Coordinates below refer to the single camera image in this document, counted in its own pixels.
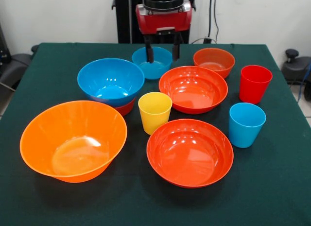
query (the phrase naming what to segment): cup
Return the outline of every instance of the cup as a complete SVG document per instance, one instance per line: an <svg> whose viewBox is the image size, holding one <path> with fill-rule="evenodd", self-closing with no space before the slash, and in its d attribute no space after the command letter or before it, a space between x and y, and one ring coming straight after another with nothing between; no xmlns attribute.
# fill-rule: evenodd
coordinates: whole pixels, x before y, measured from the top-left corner
<svg viewBox="0 0 311 226"><path fill-rule="evenodd" d="M148 135L169 121L172 104L171 98L161 92L150 92L139 99L142 126Z"/></svg>
<svg viewBox="0 0 311 226"><path fill-rule="evenodd" d="M229 140L239 148L250 147L263 124L266 122L266 114L257 105L250 103L238 103L229 111Z"/></svg>
<svg viewBox="0 0 311 226"><path fill-rule="evenodd" d="M241 71L240 99L243 102L258 104L269 83L272 73L265 67L250 65Z"/></svg>

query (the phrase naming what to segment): bowl rim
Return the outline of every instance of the bowl rim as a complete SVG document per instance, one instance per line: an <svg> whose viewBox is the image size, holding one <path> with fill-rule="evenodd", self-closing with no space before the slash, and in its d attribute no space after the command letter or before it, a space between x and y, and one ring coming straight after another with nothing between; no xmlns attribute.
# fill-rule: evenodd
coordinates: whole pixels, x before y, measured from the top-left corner
<svg viewBox="0 0 311 226"><path fill-rule="evenodd" d="M164 93L164 94L167 94L169 97L171 97L171 96L168 94L168 92L167 92L167 93L164 92L164 90L161 88L161 83L164 81L164 80L163 80L164 77L165 77L168 73L173 72L173 71L175 71L176 69L188 68L188 67L191 67L191 68L195 67L195 68L201 69L201 70L203 70L203 71L210 72L211 74L215 74L215 76L217 76L217 78L219 78L220 81L222 81L222 82L225 84L225 86L226 86L224 97L221 98L217 103L214 103L213 105L211 105L211 106L209 106L209 107L204 107L204 108L193 108L193 107L190 108L190 107L185 107L184 105L176 104L176 103L172 100L174 105L177 105L177 106L179 106L179 107L186 108L186 109L208 109L208 108L216 107L216 106L219 105L222 101L224 101L224 99L225 99L225 98L227 97L227 95L228 95L228 84L227 84L227 82L225 81L225 79L224 79L220 74L218 74L218 73L216 73L216 72L214 72L214 71L212 71L212 70L206 69L206 68L204 68L204 67L199 67L199 66L181 66L181 67L175 67L175 68L169 70L168 72L166 72L165 74L163 74L162 77L160 78L160 81L159 81L159 89L160 89L160 92L162 92L162 93Z"/></svg>
<svg viewBox="0 0 311 226"><path fill-rule="evenodd" d="M75 104L75 103L91 103L91 104L97 104L97 105L101 105L101 106L104 106L104 107L110 107L112 108L113 110L115 110L113 107L107 105L107 104L103 104L103 103L100 103L100 102L96 102L96 101L87 101L87 100L78 100L78 101L68 101L68 102L64 102L64 103L60 103L60 104L57 104L57 105L54 105L46 110L44 110L43 112L39 113L37 116L35 116L29 123L28 125L25 127L22 135L21 135L21 138L20 138L20 142L19 142L19 152L20 152L20 155L23 159L23 161L27 164L27 166L29 168L31 168L32 170L34 170L35 172L39 173L39 174L43 174L45 176L50 176L50 177L54 177L54 178L69 178L69 177L76 177L76 176L82 176L82 175L85 175L85 174L89 174L89 173L92 173L93 171L95 170L98 170L100 168L102 168L103 166L109 164L119 153L120 151L122 150L122 148L124 147L125 145L125 142L126 142L126 139L127 139L127 125L126 125L126 122L125 122L125 119L124 117L117 111L116 113L119 114L120 118L122 119L122 122L123 122L123 125L125 125L125 138L124 138L124 141L122 143L122 146L120 147L120 149L107 161L105 162L104 164L100 165L99 167L95 168L95 169L92 169L90 171L87 171L87 172L84 172L84 173L81 173L81 174L75 174L75 175L53 175L53 174L48 174L48 173L44 173L42 171L39 171L38 169L34 168L28 161L27 159L24 157L24 153L23 153L23 149L22 149L22 143L23 143L23 140L24 140L24 137L25 137L25 131L27 130L27 128L32 124L34 123L34 121L39 117L39 116L42 116L43 114L51 111L53 108L56 108L56 107L59 107L60 105L64 105L64 104Z"/></svg>
<svg viewBox="0 0 311 226"><path fill-rule="evenodd" d="M132 61L133 61L134 64L136 64L136 65L140 65L140 64L141 64L141 63L138 64L137 62L134 61L134 56L136 56L137 53L138 53L140 50L145 50L145 49L146 49L146 47L141 47L141 48L137 49L137 50L132 54ZM172 63L173 63L173 54L172 54L170 51L168 51L166 48L159 47L159 46L154 46L154 47L152 47L152 49L162 50L162 51L164 51L165 53L169 54L171 60L170 60L170 62L169 62L168 64L165 64L164 66L165 66L165 67L168 67L168 66L171 66L171 65L172 65Z"/></svg>
<svg viewBox="0 0 311 226"><path fill-rule="evenodd" d="M198 50L197 52L195 52L195 54L193 55L193 62L194 62L194 64L195 64L196 66L200 66L200 64L198 64L198 62L195 61L195 57L196 57L196 55L198 55L199 52L202 52L202 51L204 51L204 50L221 50L221 51L223 51L224 53L228 54L229 56L233 57L233 64L232 64L230 67L225 68L225 69L222 69L222 70L213 70L214 72L228 71L229 69L232 69L232 68L234 67L234 65L235 65L235 57L233 56L233 54L230 53L230 52L227 51L227 50L223 50L223 49L219 49L219 48L203 48L203 49L200 49L200 50Z"/></svg>
<svg viewBox="0 0 311 226"><path fill-rule="evenodd" d="M127 63L130 63L131 65L134 65L135 67L137 67L138 70L140 71L140 73L142 74L142 82L141 82L141 85L139 86L138 90L135 91L135 92L133 92L132 94L129 94L129 95L123 96L123 97L118 97L118 98L107 98L107 97L105 97L105 98L102 98L102 97L97 97L97 96L95 96L95 95L93 95L93 94L87 92L84 88L82 88L81 85L80 85L79 78L80 78L80 75L81 75L83 69L85 69L87 66L89 66L89 65L91 65L91 64L93 64L93 63L95 63L95 62L106 61L106 60L107 60L107 61L109 61L109 60L118 60L118 61L122 61L122 62L127 62ZM77 82L78 82L79 88L80 88L85 94L87 94L87 95L90 95L90 96L95 97L95 98L98 98L98 99L104 99L104 100L121 100L121 99L125 99L125 98L127 98L127 97L131 97L131 96L133 96L133 95L136 95L136 94L139 92L139 90L141 90L142 86L143 86L144 83L145 83L145 74L144 74L144 72L142 71L142 69L140 68L140 66L137 65L137 64L135 64L135 63L133 63L133 62L130 62L130 61L128 61L128 60L121 59L121 58L109 57L109 58L97 59L97 60L91 61L91 62L87 63L86 65L84 65L84 66L79 70L79 73L78 73L78 75L77 75Z"/></svg>
<svg viewBox="0 0 311 226"><path fill-rule="evenodd" d="M231 153L232 153L232 159L231 159L231 162L230 162L230 165L229 165L228 170L226 170L226 171L225 171L219 178L217 178L216 180L214 180L214 181L212 181L212 182L210 182L210 183L208 183L208 184L203 184L203 185L184 185L184 184L179 184L179 183L177 183L177 182L174 182L174 181L171 181L171 180L167 179L164 175L160 174L157 170L155 170L155 168L153 167L152 163L150 162L151 158L150 158L149 155L148 155L148 148L150 147L149 144L150 144L151 138L152 138L153 136L156 135L156 133L157 133L158 130L160 130L161 128L167 126L168 124L173 123L173 122L176 122L176 121L178 121L178 122L189 122L190 124L191 124L192 122L199 122L199 123L201 123L201 124L205 124L205 125L208 125L208 126L210 126L210 127L214 127L214 128L215 128L216 130L218 130L221 134L223 134L223 136L224 136L224 137L227 139L227 141L228 141L229 149L230 149L230 151L231 151ZM201 188L201 187L209 186L209 185L211 185L211 184L216 183L217 181L221 180L224 176L226 176L226 175L228 174L228 172L230 171L230 169L231 169L231 167L232 167L233 160L234 160L234 152L233 152L232 144L231 144L229 138L228 138L220 129L218 129L216 126L213 126L213 125L210 124L210 123L207 123L207 122L204 122L204 121L201 121L201 120L196 120L196 119L189 119L189 118L183 118L183 119L172 120L172 121L170 121L170 122L167 122L167 123L161 125L159 128L157 128L157 129L150 135L150 137L148 138L148 142L147 142L147 146L146 146L146 153L147 153L147 159L148 159L148 162L149 162L150 166L153 168L153 170L154 170L160 177L162 177L163 179L165 179L166 181L168 181L168 182L170 182L170 183L172 183L172 184L174 184L174 185L178 185L178 186L184 187L184 188Z"/></svg>

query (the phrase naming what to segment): cup rim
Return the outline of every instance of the cup rim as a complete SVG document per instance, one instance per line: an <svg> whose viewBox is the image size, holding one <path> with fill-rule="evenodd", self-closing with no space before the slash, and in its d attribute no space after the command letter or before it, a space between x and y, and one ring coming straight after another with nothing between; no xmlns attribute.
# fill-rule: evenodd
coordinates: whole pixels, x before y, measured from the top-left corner
<svg viewBox="0 0 311 226"><path fill-rule="evenodd" d="M147 111L145 111L145 110L143 110L143 109L141 108L141 106L140 106L140 100L141 100L141 98L144 97L144 96L146 96L146 95L154 94L154 93L157 93L157 94L160 94L160 95L165 95L167 98L170 99L170 106L169 106L169 108L168 108L167 110L165 110L164 112L161 112L161 113L149 113L149 112L147 112ZM149 115L161 115L161 114L165 114L165 113L167 113L168 111L170 111L170 109L172 108L172 105L173 105L172 99L171 99L167 94L162 93L162 92L158 92L158 91L148 92L148 93L142 95L142 96L140 97L140 99L138 100L138 107L139 107L139 110L141 110L142 112L144 112L144 113L146 113L146 114L149 114Z"/></svg>
<svg viewBox="0 0 311 226"><path fill-rule="evenodd" d="M255 107L255 108L259 109L260 112L262 112L263 115L264 115L264 120L263 120L263 122L262 122L261 124L259 124L259 125L249 126L249 125L244 125L244 124L242 124L242 123L236 121L236 120L233 118L233 116L231 115L231 110L232 110L233 107L235 107L235 106L237 106L237 105L241 105L241 104L248 104L248 105L251 105L252 107ZM246 102L241 102L241 103L237 103L237 104L232 105L232 106L230 107L230 110L229 110L229 115L230 115L230 118L231 118L235 123L237 123L237 124L239 124L239 125L241 125L241 126L244 126L244 127L248 127L248 128L256 128L256 127L263 126L263 125L265 124L265 122L267 121L267 115L266 115L266 113L263 111L262 108L260 108L259 106L255 105L255 104L246 103Z"/></svg>
<svg viewBox="0 0 311 226"><path fill-rule="evenodd" d="M264 81L264 82L258 82L258 81L254 81L254 80L251 80L251 79L249 79L249 78L246 78L245 75L243 75L243 70L245 70L245 68L247 68L247 67L260 67L260 68L262 68L262 69L264 69L264 70L267 70L267 71L270 73L270 79L267 80L267 81ZM266 83L271 82L271 80L273 79L273 74L272 74L272 72L271 72L268 68L266 68L266 67L263 67L263 66L260 66L260 65L247 65L247 66L245 66L245 67L242 68L242 70L241 70L241 77L243 77L244 79L247 79L249 82L252 82L252 83L256 83L256 84L266 84Z"/></svg>

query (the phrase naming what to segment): green tablecloth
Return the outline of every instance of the green tablecloth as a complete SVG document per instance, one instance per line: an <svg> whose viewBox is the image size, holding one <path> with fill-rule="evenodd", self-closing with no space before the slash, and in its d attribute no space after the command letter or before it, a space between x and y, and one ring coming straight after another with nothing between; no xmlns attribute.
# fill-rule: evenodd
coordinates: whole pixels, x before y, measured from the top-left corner
<svg viewBox="0 0 311 226"><path fill-rule="evenodd" d="M267 122L251 148L234 148L233 166L221 181L186 190L162 180L147 161L148 136L137 103L125 117L126 145L99 177L69 184L25 165L19 140L26 125L53 105L86 99L76 81L79 69L104 57L130 60L139 47L40 45L0 121L1 225L311 225L311 130L264 45L217 45L236 58L226 79L227 98L206 114L171 113L170 120L200 119L227 134L229 107L239 102L241 68L258 64L273 72L259 104ZM181 58L173 66L192 65L193 54L203 47L206 45L182 45ZM147 81L140 95L157 90L157 81Z"/></svg>

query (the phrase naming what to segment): bowl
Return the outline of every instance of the bowl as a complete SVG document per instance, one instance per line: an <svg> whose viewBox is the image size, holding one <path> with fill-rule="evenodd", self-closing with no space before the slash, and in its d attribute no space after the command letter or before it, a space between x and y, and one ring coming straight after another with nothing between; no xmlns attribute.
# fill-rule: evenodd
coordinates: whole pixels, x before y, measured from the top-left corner
<svg viewBox="0 0 311 226"><path fill-rule="evenodd" d="M172 65L173 56L168 50L161 47L152 47L154 51L154 62L147 62L146 48L136 50L132 55L132 60L139 65L149 80L159 79L167 72Z"/></svg>
<svg viewBox="0 0 311 226"><path fill-rule="evenodd" d="M147 143L147 158L162 178L191 189L222 179L232 166L233 149L215 126L179 119L153 132Z"/></svg>
<svg viewBox="0 0 311 226"><path fill-rule="evenodd" d="M126 105L116 107L115 110L117 110L122 116L129 114L134 107L135 99L136 98L134 98L130 103Z"/></svg>
<svg viewBox="0 0 311 226"><path fill-rule="evenodd" d="M112 107L72 101L36 116L24 130L20 153L37 173L77 183L100 175L124 146L127 127Z"/></svg>
<svg viewBox="0 0 311 226"><path fill-rule="evenodd" d="M104 58L84 66L78 85L92 100L119 107L130 103L145 81L136 64L118 58Z"/></svg>
<svg viewBox="0 0 311 226"><path fill-rule="evenodd" d="M159 88L171 97L174 109L188 114L212 110L228 93L228 85L219 74L196 66L171 69L160 79Z"/></svg>
<svg viewBox="0 0 311 226"><path fill-rule="evenodd" d="M228 77L235 64L235 58L231 53L217 48L197 51L193 56L193 61L196 66L212 70L223 78Z"/></svg>

